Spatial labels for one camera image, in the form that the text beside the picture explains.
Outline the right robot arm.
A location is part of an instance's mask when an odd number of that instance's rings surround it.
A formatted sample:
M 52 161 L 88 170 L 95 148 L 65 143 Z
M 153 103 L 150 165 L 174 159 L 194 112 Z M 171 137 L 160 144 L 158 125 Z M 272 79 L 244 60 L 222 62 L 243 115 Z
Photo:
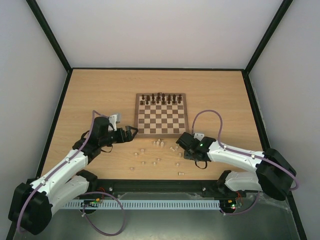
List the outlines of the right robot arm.
M 219 139 L 184 132 L 176 141 L 188 157 L 197 162 L 219 162 L 245 172 L 230 171 L 218 183 L 218 191 L 229 196 L 236 191 L 262 191 L 269 197 L 284 201 L 297 172 L 273 148 L 252 151 L 231 147 Z

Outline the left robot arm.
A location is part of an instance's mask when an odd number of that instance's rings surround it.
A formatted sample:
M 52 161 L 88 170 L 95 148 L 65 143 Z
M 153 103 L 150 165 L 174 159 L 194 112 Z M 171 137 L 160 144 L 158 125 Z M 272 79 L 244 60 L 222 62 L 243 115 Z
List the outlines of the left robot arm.
M 97 176 L 84 168 L 104 147 L 131 142 L 138 129 L 117 127 L 119 116 L 94 116 L 90 129 L 68 154 L 42 177 L 19 184 L 13 193 L 8 219 L 33 235 L 41 233 L 54 214 L 72 199 L 93 190 Z

